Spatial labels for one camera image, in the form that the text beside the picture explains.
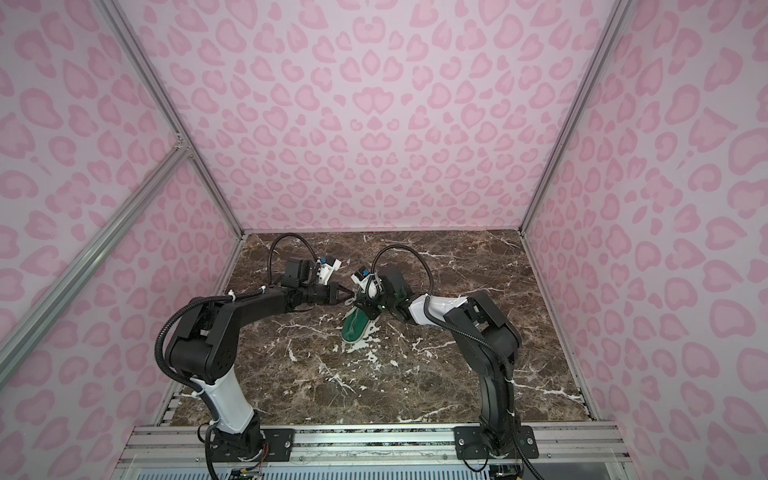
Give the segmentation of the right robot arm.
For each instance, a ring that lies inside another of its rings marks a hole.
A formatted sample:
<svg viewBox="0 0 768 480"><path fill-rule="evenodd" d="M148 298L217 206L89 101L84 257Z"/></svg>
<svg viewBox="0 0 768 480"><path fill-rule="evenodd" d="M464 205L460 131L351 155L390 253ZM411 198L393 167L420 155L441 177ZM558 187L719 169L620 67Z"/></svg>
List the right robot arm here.
<svg viewBox="0 0 768 480"><path fill-rule="evenodd" d="M374 278L358 283L355 306L371 320L386 312L407 324L448 331L480 379L479 424L486 451L497 457L510 452L519 425L514 419L513 363L522 337L487 292L455 298L417 295L404 283Z"/></svg>

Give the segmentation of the green canvas sneaker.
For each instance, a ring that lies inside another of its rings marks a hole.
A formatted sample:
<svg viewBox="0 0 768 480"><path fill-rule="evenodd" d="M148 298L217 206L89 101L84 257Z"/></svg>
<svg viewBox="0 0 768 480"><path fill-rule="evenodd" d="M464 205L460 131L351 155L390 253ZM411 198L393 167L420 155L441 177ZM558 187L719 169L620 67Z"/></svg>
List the green canvas sneaker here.
<svg viewBox="0 0 768 480"><path fill-rule="evenodd" d="M354 344L364 336L369 324L375 321L381 313L378 303L377 306L379 312L374 318L369 318L363 311L352 306L351 310L346 314L341 330L341 336L344 343Z"/></svg>

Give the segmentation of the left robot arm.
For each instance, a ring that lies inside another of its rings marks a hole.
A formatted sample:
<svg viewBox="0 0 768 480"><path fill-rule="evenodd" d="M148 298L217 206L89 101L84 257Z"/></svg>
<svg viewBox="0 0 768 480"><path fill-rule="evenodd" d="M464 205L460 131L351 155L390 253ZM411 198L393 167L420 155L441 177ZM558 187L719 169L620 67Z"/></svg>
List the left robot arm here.
<svg viewBox="0 0 768 480"><path fill-rule="evenodd" d="M212 415L203 439L208 464L264 461L271 454L259 414L236 377L240 330L304 304L337 305L353 297L336 282L269 286L241 295L195 297L165 322L155 341L155 362L168 378L191 389Z"/></svg>

